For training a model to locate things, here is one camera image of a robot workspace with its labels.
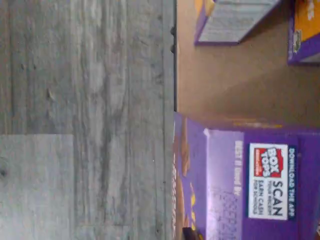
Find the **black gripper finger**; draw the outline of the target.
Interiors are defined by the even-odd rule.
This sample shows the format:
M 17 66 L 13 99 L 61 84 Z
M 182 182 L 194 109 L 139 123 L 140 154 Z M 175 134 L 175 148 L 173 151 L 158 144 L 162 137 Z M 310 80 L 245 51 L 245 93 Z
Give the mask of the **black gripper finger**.
M 191 227 L 183 227 L 182 233 L 184 240 L 199 240 L 199 236 Z

